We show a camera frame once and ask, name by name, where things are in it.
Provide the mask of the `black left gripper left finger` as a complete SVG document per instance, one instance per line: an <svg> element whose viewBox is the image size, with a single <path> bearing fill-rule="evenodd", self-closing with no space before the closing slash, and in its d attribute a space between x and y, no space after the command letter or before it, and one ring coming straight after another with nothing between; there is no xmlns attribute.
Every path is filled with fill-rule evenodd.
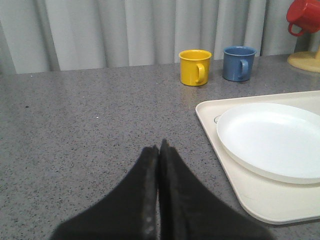
<svg viewBox="0 0 320 240"><path fill-rule="evenodd" d="M61 223L53 240L155 240L156 146L145 147L126 177L102 200Z"/></svg>

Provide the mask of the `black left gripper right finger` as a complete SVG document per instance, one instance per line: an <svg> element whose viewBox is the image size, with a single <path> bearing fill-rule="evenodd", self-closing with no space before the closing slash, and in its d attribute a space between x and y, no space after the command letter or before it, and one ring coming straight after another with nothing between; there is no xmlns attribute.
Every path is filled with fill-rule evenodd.
<svg viewBox="0 0 320 240"><path fill-rule="evenodd" d="M191 172L174 147L159 153L160 238L162 240L271 240L272 234L233 210Z"/></svg>

